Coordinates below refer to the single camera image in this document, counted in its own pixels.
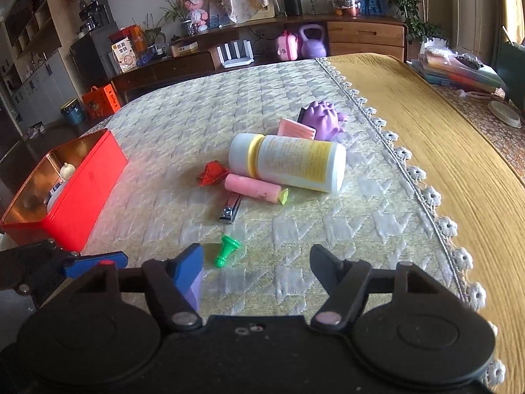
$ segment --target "wooden drawer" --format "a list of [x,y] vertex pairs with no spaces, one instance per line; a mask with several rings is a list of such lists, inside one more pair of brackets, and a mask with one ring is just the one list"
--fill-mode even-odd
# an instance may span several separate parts
[[401,25],[371,22],[327,22],[327,29],[330,43],[405,46],[405,28]]
[[397,57],[400,61],[405,60],[405,48],[395,46],[382,46],[380,44],[357,44],[357,43],[330,43],[330,56],[375,53]]
[[192,76],[214,71],[216,65],[210,52],[167,59],[151,66],[157,81]]
[[135,68],[111,79],[117,93],[137,89],[155,81],[151,67]]

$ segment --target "white plate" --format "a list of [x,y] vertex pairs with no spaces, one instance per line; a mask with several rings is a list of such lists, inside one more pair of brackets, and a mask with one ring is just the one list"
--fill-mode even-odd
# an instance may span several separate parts
[[489,104],[489,110],[496,118],[501,120],[503,123],[506,123],[509,126],[515,128],[521,127],[520,116],[510,106],[507,106],[504,103],[498,101],[492,101]]

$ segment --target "pink eraser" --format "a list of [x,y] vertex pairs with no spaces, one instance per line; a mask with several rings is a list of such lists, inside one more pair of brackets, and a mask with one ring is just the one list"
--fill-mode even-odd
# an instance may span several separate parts
[[288,136],[291,138],[313,140],[313,138],[316,137],[316,129],[305,126],[304,124],[298,123],[297,121],[281,119],[277,136]]
[[272,203],[284,204],[288,198],[288,188],[259,181],[251,177],[239,176],[230,173],[224,181],[224,188],[237,194],[258,198]]

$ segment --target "bottle label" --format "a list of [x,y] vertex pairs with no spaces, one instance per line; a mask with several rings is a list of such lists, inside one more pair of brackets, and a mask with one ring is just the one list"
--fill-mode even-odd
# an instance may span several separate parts
[[324,183],[331,148],[331,142],[266,137],[257,158],[259,175],[273,172]]

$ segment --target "vase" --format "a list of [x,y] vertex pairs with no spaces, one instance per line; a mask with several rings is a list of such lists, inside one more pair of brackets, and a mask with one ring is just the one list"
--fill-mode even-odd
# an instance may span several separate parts
[[195,25],[193,25],[191,20],[182,21],[180,25],[182,26],[183,34],[188,36],[195,34]]

